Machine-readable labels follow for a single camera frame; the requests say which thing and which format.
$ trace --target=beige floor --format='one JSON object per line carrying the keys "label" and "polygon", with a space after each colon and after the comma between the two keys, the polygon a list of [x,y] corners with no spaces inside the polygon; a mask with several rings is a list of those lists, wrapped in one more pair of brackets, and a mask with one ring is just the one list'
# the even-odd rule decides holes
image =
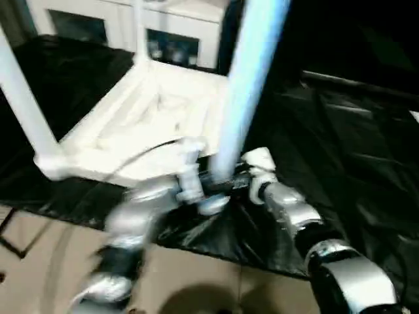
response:
{"label": "beige floor", "polygon": [[[68,245],[60,245],[62,234]],[[23,260],[0,247],[0,271],[7,275],[0,285],[1,314],[66,313],[105,237],[29,213],[19,213],[4,236],[21,249],[39,240]],[[131,308],[145,314],[206,314],[239,303],[244,314],[319,313],[304,281],[156,245]]]}

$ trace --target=white plastic part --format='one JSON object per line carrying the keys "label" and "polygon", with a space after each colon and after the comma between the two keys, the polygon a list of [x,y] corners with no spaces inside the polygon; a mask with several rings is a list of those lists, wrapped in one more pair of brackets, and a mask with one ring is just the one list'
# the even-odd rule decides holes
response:
{"label": "white plastic part", "polygon": [[259,147],[245,153],[242,160],[259,170],[275,171],[276,169],[274,160],[266,147]]}
{"label": "white plastic part", "polygon": [[249,0],[229,75],[219,152],[210,162],[216,181],[234,173],[268,74],[290,0]]}
{"label": "white plastic part", "polygon": [[51,180],[69,175],[69,165],[26,82],[0,26],[0,86],[35,151],[35,163]]}
{"label": "white plastic part", "polygon": [[249,199],[257,205],[262,205],[263,200],[259,198],[259,190],[264,183],[278,182],[275,175],[275,163],[266,147],[259,147],[242,156],[242,160],[253,166],[250,173],[254,176],[249,189]]}

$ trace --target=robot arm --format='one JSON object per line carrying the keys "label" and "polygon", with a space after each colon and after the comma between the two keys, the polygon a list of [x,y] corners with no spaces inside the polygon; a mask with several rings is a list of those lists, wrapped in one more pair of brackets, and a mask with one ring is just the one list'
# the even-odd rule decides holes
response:
{"label": "robot arm", "polygon": [[[251,177],[247,182],[250,200],[258,205],[264,204],[273,218],[288,231],[304,259],[321,312],[402,313],[393,284],[383,270],[345,242],[301,194],[278,182],[272,171],[273,162],[266,165],[269,159],[265,148],[247,153],[244,157],[246,164],[255,167],[245,170],[248,176],[243,176],[241,171],[238,181],[243,186],[243,178]],[[201,183],[205,180],[196,172],[193,181]],[[75,299],[73,314],[124,311],[139,279],[145,249],[152,241],[160,219],[177,209],[181,202],[190,200],[189,203],[197,203],[200,207],[203,204],[208,206],[208,200],[214,200],[214,196],[209,195],[198,197],[202,195],[196,192],[201,190],[200,183],[191,187],[182,184],[179,176],[165,176],[143,181],[127,193],[125,200],[107,217],[105,231],[109,233],[109,240],[86,289]],[[185,191],[188,188],[195,192]],[[213,186],[212,190],[219,193],[220,188]],[[221,202],[219,205],[219,198],[210,203],[210,206],[219,208],[225,204]]]}
{"label": "robot arm", "polygon": [[[264,154],[266,163],[270,155],[267,150]],[[254,171],[249,197],[265,204],[286,227],[304,259],[322,313],[401,313],[393,284],[381,268],[329,227],[296,190],[279,183],[269,171]]]}

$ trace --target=black cable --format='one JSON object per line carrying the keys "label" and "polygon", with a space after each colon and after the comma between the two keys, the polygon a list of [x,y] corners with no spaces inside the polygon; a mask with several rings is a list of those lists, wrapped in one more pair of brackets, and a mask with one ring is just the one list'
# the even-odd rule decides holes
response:
{"label": "black cable", "polygon": [[[79,215],[79,211],[83,208],[82,205],[84,205],[84,202],[86,201],[86,198],[93,193],[97,189],[98,186],[100,186],[103,183],[106,183],[110,179],[112,179],[119,171],[127,167],[128,165],[132,164],[142,156],[148,154],[149,152],[166,146],[177,143],[177,140],[167,141],[164,143],[161,143],[157,146],[148,148],[147,150],[144,150],[143,152],[140,152],[136,154],[135,156],[127,159],[124,163],[122,163],[114,172],[110,173],[106,177],[103,178],[102,181],[98,182],[95,186],[93,186],[89,191],[87,191],[84,196],[81,198],[81,200],[78,202],[78,204],[74,207],[74,210],[72,210],[69,214],[69,216],[72,215]],[[58,289],[58,276],[61,273],[62,264],[64,261],[64,253],[67,250],[67,246],[69,245],[69,240],[71,239],[71,235],[74,231],[74,225],[70,224],[65,227],[64,231],[62,232],[55,248],[54,252],[52,253],[52,258],[50,260],[50,264],[48,266],[48,272],[46,274],[46,280],[44,283],[44,292],[43,292],[43,299],[41,300],[41,313],[42,314],[53,314],[54,313],[54,307],[55,307],[55,297],[56,297],[56,291]]]}

